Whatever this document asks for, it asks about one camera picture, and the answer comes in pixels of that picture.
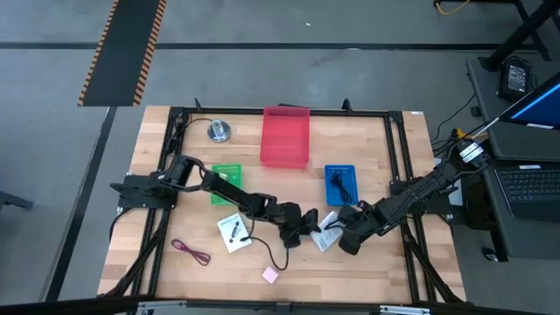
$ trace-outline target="floor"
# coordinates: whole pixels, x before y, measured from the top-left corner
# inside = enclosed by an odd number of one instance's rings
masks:
[[[524,0],[528,12],[540,3]],[[0,42],[96,42],[111,0],[0,0]],[[455,3],[445,3],[452,7]],[[431,0],[169,0],[160,42],[500,43],[521,20],[511,4],[469,3],[442,16]],[[539,34],[560,60],[560,32]],[[0,190],[34,200],[0,213],[0,304],[43,298],[105,108],[75,103],[89,50],[0,49]],[[473,94],[465,62],[490,52],[158,51],[143,104],[262,107],[279,102],[338,108],[422,110],[438,123]],[[534,53],[518,53],[540,58]],[[119,108],[61,298],[91,298],[102,273],[116,194],[142,108]],[[442,128],[478,125],[468,111]],[[466,295],[476,305],[552,313],[560,262],[480,255],[489,235],[455,227]],[[192,314],[235,311],[189,310]]]

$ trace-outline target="blue box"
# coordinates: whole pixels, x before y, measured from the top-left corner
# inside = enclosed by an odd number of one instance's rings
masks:
[[[341,190],[331,179],[341,180],[342,186],[348,193],[349,202],[342,199]],[[325,195],[326,204],[329,206],[344,206],[358,204],[358,184],[356,182],[356,169],[353,165],[325,165]]]

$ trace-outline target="wooden table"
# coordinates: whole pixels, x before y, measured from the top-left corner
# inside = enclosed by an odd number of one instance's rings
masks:
[[[169,107],[147,107],[144,113],[130,171],[147,175],[156,169],[165,133]],[[409,151],[416,176],[434,165],[428,131],[422,113],[405,112]],[[360,199],[375,203],[389,196],[391,171],[385,129],[381,118],[311,117],[310,163],[305,170],[274,169],[259,161],[261,115],[193,115],[192,118],[219,117],[232,127],[227,143],[207,138],[208,122],[194,122],[185,133],[183,154],[201,159],[206,167],[241,163],[243,188],[249,193],[276,195],[278,202],[297,202],[302,213],[317,208],[319,221],[337,207],[325,202],[324,165],[351,164],[357,171]],[[394,127],[399,168],[404,174]],[[188,185],[200,182],[191,176]],[[352,256],[333,244],[321,253],[311,238],[302,236],[302,245],[290,250],[290,265],[274,284],[261,274],[271,266],[267,249],[259,242],[229,254],[217,228],[217,221],[234,214],[234,206],[210,205],[207,192],[180,193],[171,212],[164,256],[157,284],[161,298],[197,298],[252,301],[410,303],[403,242],[398,228],[383,237],[363,242]],[[115,226],[109,245],[99,292],[116,285],[138,254],[147,211],[134,209]],[[245,225],[250,220],[243,216]],[[430,260],[441,277],[460,298],[465,298],[459,265],[449,227],[435,215],[425,215],[423,225]],[[277,227],[255,224],[255,236],[272,247],[276,261],[284,264],[285,249]],[[212,256],[209,266],[199,266],[193,258],[170,244],[179,238],[188,246]],[[147,291],[151,262],[146,264],[141,292]],[[421,297],[425,299],[422,269],[416,263]]]

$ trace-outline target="red cable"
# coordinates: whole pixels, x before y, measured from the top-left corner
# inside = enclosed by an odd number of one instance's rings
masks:
[[[174,239],[173,241],[171,241],[171,245],[175,249],[191,254],[192,257],[194,257],[194,260],[196,260],[197,263],[201,264],[202,266],[207,266],[210,263],[211,257],[209,254],[203,253],[198,250],[190,249],[182,241],[178,239]]]

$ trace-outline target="yellow cable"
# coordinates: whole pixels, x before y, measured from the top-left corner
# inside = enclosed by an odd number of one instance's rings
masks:
[[[466,133],[463,132],[463,130],[461,130],[461,128],[457,128],[457,136],[458,136],[458,138],[460,139],[460,138],[465,137],[465,136],[466,136]],[[486,132],[483,133],[483,134],[480,134],[480,135],[478,135],[478,136],[466,136],[466,139],[474,139],[475,137],[484,137],[484,136],[487,136],[487,133],[486,133]]]
[[[463,9],[463,7],[466,6],[466,4],[468,4],[470,2],[471,2],[471,0],[466,0],[465,2],[463,2],[463,4],[461,4],[460,6],[458,6],[457,8],[455,8],[455,9],[449,11],[449,12],[445,12],[444,10],[441,10],[441,7],[439,6],[439,3],[436,3],[436,7],[437,7],[437,10],[439,11],[439,13],[441,13],[443,15],[450,15],[450,14],[453,14],[453,13]]]

